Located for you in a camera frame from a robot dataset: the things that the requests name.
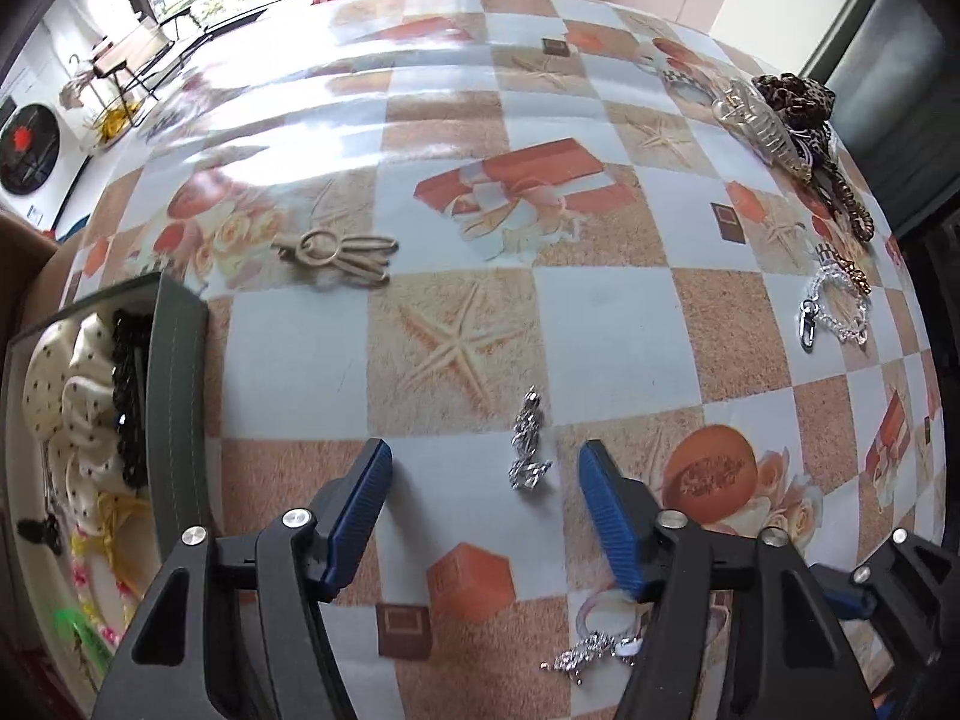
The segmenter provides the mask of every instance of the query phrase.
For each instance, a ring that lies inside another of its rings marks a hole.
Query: box
[[[154,315],[144,420],[152,528],[149,523],[144,526],[131,521],[131,533],[124,531],[139,569],[152,579],[186,528],[212,523],[203,449],[205,303],[165,274],[146,274],[88,295],[11,339],[0,391],[4,436],[0,445],[0,508],[4,510],[5,546],[18,586],[14,595],[26,599],[29,605],[20,609],[16,624],[38,629],[56,670],[87,714],[96,696],[80,674],[70,648],[61,643],[53,627],[55,610],[79,607],[70,579],[69,547],[64,543],[64,555],[57,558],[46,547],[16,536],[18,519],[44,517],[40,446],[24,423],[20,399],[32,351],[49,325],[69,317],[82,319],[93,311],[109,317],[120,308]],[[95,587],[112,582],[105,560],[102,565],[91,560],[90,569]],[[112,622],[111,617],[122,619],[121,610],[108,608],[104,598],[99,600],[107,622]],[[27,631],[21,638],[31,640],[34,635],[35,631]]]

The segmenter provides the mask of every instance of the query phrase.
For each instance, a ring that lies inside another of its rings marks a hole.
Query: yellow ribbon
[[[143,600],[143,592],[131,579],[133,572],[128,569],[126,563],[120,557],[116,549],[116,538],[117,530],[119,530],[125,515],[149,511],[150,501],[142,498],[100,493],[97,496],[97,512],[99,512],[101,522],[104,524],[102,536],[80,536],[78,533],[74,533],[70,539],[73,551],[81,557],[88,552],[88,549],[94,549],[101,553],[107,559],[107,564],[110,566],[113,576],[126,584],[138,601]]]

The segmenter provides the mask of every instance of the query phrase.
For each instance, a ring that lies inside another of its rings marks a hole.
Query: tablecloth
[[[877,222],[862,247],[710,112],[712,76],[764,70],[599,1],[336,1],[203,47],[117,146],[64,300],[158,268],[208,300],[223,533],[306,504],[366,437],[392,447],[370,546],[323,611],[360,718],[613,714],[626,666],[539,670],[613,583],[575,474],[591,437],[659,495],[680,442],[714,430],[757,480],[713,498],[712,527],[781,525],[808,562],[853,568],[898,525],[940,537],[943,412],[877,201],[841,148]],[[312,226],[396,237],[390,284],[270,251]],[[798,343],[819,242],[874,287],[862,350]],[[525,494],[507,473],[530,386],[555,464]],[[846,626],[876,683],[885,651]],[[698,717],[725,646],[723,628]]]

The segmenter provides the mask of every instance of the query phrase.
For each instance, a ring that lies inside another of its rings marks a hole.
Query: orange gift box print
[[[533,261],[577,242],[583,222],[635,202],[634,192],[573,138],[522,148],[427,178],[416,197],[456,221],[487,260]]]
[[[880,429],[867,453],[867,475],[874,482],[877,501],[887,507],[894,500],[896,469],[904,459],[910,445],[910,428],[906,423],[906,410],[899,394],[894,392],[887,412],[883,415]]]

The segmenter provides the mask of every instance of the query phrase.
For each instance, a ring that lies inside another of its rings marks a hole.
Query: silver chain
[[[544,426],[544,412],[541,410],[541,396],[532,386],[523,397],[523,406],[514,420],[514,439],[512,444],[517,459],[510,468],[510,486],[514,490],[532,490],[539,483],[552,461],[540,461],[536,457],[539,450],[539,431]]]
[[[851,323],[834,317],[826,307],[822,295],[824,284],[832,284],[856,299],[856,315]],[[863,295],[853,279],[837,262],[824,262],[806,288],[806,298],[800,303],[800,343],[807,351],[813,348],[813,323],[826,327],[840,343],[856,341],[860,346],[867,343],[867,315],[870,301]]]
[[[594,661],[604,656],[614,656],[627,666],[634,665],[634,659],[640,651],[643,640],[639,637],[623,637],[622,635],[604,634],[595,631],[588,637],[582,638],[568,650],[563,650],[553,659],[552,664],[541,664],[544,671],[560,671],[570,680],[580,685],[580,673]]]

